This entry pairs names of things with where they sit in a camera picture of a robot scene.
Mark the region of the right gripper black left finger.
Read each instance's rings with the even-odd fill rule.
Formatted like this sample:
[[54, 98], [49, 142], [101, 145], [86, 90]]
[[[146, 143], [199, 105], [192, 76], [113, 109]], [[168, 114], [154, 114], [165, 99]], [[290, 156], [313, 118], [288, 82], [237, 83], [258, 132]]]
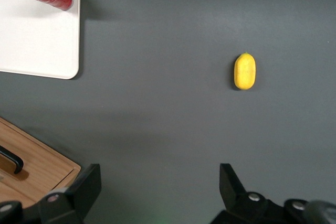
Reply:
[[100, 193], [100, 165], [91, 164], [68, 188], [53, 190], [30, 207], [1, 202], [1, 223], [84, 223]]

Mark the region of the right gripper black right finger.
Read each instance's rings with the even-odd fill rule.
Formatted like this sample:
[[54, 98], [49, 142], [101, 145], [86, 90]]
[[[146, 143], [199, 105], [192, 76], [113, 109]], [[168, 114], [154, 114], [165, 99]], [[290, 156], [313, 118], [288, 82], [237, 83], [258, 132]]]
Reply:
[[308, 201], [288, 199], [282, 205], [262, 194], [247, 191], [231, 164], [219, 166], [219, 191], [225, 209], [211, 223], [315, 223]]

